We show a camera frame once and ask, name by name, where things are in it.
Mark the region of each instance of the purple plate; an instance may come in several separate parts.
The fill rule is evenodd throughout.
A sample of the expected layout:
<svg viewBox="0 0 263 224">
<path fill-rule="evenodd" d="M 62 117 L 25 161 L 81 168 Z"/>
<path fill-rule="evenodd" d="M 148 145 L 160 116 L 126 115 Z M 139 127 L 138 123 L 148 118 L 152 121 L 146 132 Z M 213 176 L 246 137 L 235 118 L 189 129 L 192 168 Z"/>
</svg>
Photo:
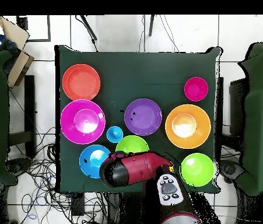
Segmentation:
<svg viewBox="0 0 263 224">
<path fill-rule="evenodd" d="M 138 99 L 130 103 L 124 115 L 127 128 L 139 136 L 154 133 L 162 123 L 162 111 L 149 99 Z"/>
<path fill-rule="evenodd" d="M 61 130 L 76 144 L 89 144 L 103 133 L 106 118 L 102 109 L 90 100 L 74 100 L 61 113 Z"/>
</svg>

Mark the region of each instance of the orange bowl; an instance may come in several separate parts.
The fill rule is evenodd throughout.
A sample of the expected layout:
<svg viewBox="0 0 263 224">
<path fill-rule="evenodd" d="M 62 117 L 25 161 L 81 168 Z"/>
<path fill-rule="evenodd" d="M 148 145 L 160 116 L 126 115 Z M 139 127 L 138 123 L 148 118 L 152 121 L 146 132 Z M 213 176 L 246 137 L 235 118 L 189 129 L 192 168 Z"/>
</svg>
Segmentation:
<svg viewBox="0 0 263 224">
<path fill-rule="evenodd" d="M 172 144 L 182 149 L 194 149 L 207 140 L 211 122 L 203 109 L 185 104 L 170 112 L 166 118 L 165 128 Z"/>
</svg>

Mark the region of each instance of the table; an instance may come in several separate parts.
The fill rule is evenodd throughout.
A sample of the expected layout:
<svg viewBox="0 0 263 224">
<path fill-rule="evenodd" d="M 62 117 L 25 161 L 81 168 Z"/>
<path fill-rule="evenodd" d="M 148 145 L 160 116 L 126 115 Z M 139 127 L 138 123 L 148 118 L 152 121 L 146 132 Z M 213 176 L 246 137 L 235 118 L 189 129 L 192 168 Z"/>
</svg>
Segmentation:
<svg viewBox="0 0 263 224">
<path fill-rule="evenodd" d="M 174 162 L 179 168 L 181 161 L 190 153 L 201 152 L 213 159 L 213 126 L 215 107 L 215 61 L 220 48 L 215 47 L 208 53 L 170 53 L 170 52 L 76 52 L 62 45 L 55 46 L 56 66 L 56 123 L 62 109 L 71 102 L 62 90 L 62 76 L 65 71 L 75 64 L 88 64 L 99 74 L 101 80 L 100 91 L 93 99 L 106 116 L 106 128 L 102 136 L 93 144 L 106 146 L 111 152 L 115 151 L 115 144 L 106 138 L 106 131 L 112 125 L 122 128 L 124 136 L 133 135 L 124 124 L 124 110 L 135 99 L 148 98 L 155 101 L 162 110 L 162 124 L 153 133 L 143 137 L 151 151 L 156 151 Z M 194 103 L 203 108 L 211 119 L 211 133 L 206 142 L 195 149 L 180 149 L 174 146 L 166 136 L 165 120 L 173 108 L 181 104 L 193 104 L 184 94 L 186 81 L 194 76 L 204 78 L 209 85 L 206 98 Z M 67 140 L 60 132 L 57 124 L 57 138 L 59 141 L 59 160 L 57 159 L 57 186 L 65 192 L 140 192 L 143 183 L 136 183 L 127 187 L 108 188 L 100 179 L 85 176 L 79 168 L 80 153 L 88 145 L 77 145 Z M 190 187 L 187 190 L 216 193 L 219 191 L 212 182 L 203 187 Z"/>
</svg>

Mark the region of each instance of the bowl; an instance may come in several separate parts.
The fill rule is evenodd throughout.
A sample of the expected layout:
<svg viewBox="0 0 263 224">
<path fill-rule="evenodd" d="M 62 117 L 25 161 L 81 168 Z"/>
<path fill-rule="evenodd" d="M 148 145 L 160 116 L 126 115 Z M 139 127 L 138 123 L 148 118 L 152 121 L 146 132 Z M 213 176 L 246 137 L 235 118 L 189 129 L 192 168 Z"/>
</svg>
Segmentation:
<svg viewBox="0 0 263 224">
<path fill-rule="evenodd" d="M 192 153 L 181 163 L 180 175 L 190 186 L 207 185 L 215 174 L 213 161 L 202 153 Z"/>
<path fill-rule="evenodd" d="M 211 131 L 211 122 L 203 109 L 185 104 L 169 113 L 165 129 L 172 144 L 182 149 L 194 149 L 207 140 Z"/>
<path fill-rule="evenodd" d="M 184 86 L 184 93 L 189 100 L 198 102 L 206 97 L 208 84 L 203 78 L 190 78 Z"/>
<path fill-rule="evenodd" d="M 110 127 L 107 132 L 106 132 L 106 138 L 116 144 L 123 138 L 123 131 L 120 127 L 118 126 L 112 126 Z"/>
<path fill-rule="evenodd" d="M 61 130 L 76 144 L 89 144 L 103 133 L 106 119 L 102 109 L 90 100 L 74 100 L 61 113 Z"/>
<path fill-rule="evenodd" d="M 123 151 L 125 153 L 137 153 L 145 152 L 149 150 L 149 146 L 146 141 L 135 135 L 129 135 L 119 141 L 115 151 Z"/>
<path fill-rule="evenodd" d="M 110 151 L 102 145 L 90 145 L 85 148 L 79 157 L 81 171 L 92 179 L 99 179 L 101 164 L 107 159 Z"/>
</svg>

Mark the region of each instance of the cardboard box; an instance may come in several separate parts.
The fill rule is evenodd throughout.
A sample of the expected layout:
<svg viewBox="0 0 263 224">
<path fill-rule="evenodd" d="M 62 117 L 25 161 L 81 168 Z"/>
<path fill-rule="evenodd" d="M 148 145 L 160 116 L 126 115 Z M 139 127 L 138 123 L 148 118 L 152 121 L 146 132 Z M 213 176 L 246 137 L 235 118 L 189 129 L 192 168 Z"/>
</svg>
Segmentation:
<svg viewBox="0 0 263 224">
<path fill-rule="evenodd" d="M 5 37 L 16 43 L 17 48 L 21 50 L 8 76 L 9 87 L 19 86 L 34 60 L 34 57 L 22 51 L 29 38 L 29 33 L 3 17 L 0 17 L 0 25 L 3 28 Z"/>
</svg>

